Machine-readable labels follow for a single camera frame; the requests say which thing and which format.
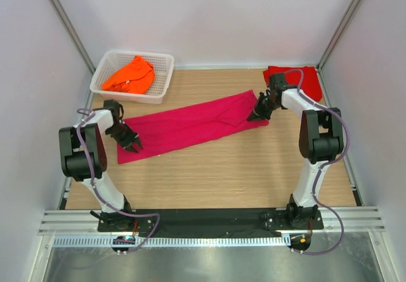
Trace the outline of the magenta pink t-shirt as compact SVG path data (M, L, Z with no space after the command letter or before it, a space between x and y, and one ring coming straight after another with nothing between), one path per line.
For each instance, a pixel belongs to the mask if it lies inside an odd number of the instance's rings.
M125 123L139 134L143 149L135 153L118 146L117 162L134 162L267 126L267 120L247 119L256 102L254 92L248 90L205 103L126 119Z

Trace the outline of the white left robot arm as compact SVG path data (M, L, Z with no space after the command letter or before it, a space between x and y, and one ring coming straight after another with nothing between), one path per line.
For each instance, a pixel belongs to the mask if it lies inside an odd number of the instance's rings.
M124 109L116 100L104 101L101 108L81 108L77 112L84 119L58 131L62 171L97 199L101 212L91 211L91 215L98 219L100 232L130 231L136 219L127 198L107 173L102 135L113 138L122 149L138 153L143 149L139 134L123 121Z

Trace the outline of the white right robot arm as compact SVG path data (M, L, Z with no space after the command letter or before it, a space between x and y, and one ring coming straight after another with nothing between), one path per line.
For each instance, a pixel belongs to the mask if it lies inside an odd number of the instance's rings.
M266 91L259 94L247 121L270 120L279 108L292 110L300 118L298 146L304 162L299 182L286 209L271 218L283 227L304 229L317 220L320 187L327 169L344 151L345 127L338 108L321 105L302 90L304 73L297 71L298 84L287 83L288 72L270 75Z

